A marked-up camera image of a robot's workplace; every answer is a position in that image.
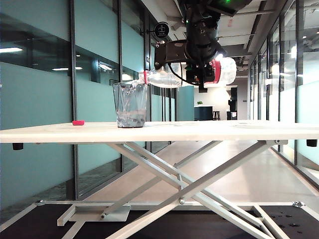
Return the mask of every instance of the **clear plastic cup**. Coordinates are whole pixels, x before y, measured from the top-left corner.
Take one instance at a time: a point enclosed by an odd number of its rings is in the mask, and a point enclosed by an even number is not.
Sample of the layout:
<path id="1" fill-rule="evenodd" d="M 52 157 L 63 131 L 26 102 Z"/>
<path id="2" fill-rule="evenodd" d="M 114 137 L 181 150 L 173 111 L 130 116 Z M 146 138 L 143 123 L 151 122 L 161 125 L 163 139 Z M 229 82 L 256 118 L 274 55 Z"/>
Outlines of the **clear plastic cup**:
<path id="1" fill-rule="evenodd" d="M 116 83 L 113 85 L 118 127 L 143 127 L 146 120 L 147 85 Z"/>

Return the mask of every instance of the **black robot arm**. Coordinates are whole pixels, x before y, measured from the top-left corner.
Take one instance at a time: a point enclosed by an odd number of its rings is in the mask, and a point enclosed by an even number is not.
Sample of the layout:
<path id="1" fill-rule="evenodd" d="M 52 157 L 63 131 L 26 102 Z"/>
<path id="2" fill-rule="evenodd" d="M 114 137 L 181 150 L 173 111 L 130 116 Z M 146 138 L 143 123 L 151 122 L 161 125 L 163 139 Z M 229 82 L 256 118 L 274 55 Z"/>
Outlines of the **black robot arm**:
<path id="1" fill-rule="evenodd" d="M 166 63 L 186 62 L 186 82 L 198 85 L 205 92 L 204 83 L 214 81 L 211 60 L 217 54 L 227 54 L 218 43 L 218 22 L 221 14 L 233 16 L 251 0 L 179 0 L 179 8 L 186 24 L 186 40 L 166 42 L 155 51 L 155 68 Z"/>

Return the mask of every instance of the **circular sign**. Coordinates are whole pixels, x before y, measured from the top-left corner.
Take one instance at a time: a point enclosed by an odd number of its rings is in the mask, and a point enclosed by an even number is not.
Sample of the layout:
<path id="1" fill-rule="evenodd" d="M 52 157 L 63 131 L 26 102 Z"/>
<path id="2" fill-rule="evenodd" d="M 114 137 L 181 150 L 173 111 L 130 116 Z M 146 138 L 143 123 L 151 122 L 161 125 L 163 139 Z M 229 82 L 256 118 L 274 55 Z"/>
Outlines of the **circular sign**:
<path id="1" fill-rule="evenodd" d="M 158 38 L 167 37 L 169 33 L 169 26 L 166 22 L 162 21 L 155 25 L 154 34 Z"/>

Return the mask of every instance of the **bar stool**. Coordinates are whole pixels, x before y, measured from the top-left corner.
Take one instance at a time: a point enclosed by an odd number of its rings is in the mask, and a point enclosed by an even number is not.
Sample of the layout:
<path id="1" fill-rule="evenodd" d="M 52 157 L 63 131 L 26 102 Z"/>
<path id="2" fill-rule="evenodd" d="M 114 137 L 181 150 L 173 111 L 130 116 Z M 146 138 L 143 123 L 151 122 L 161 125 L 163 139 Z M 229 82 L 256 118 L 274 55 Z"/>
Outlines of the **bar stool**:
<path id="1" fill-rule="evenodd" d="M 213 120 L 220 120 L 220 112 L 213 111 Z"/>

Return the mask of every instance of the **table top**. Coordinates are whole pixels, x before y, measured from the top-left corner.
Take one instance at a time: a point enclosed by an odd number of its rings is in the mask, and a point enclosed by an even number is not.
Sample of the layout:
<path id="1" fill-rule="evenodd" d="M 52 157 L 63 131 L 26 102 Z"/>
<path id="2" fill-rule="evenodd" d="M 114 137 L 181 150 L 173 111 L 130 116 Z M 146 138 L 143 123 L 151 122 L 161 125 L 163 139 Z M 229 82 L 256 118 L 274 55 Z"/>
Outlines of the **table top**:
<path id="1" fill-rule="evenodd" d="M 260 120 L 146 122 L 118 128 L 116 122 L 51 124 L 0 130 L 1 143 L 102 143 L 125 141 L 319 139 L 319 124 Z"/>

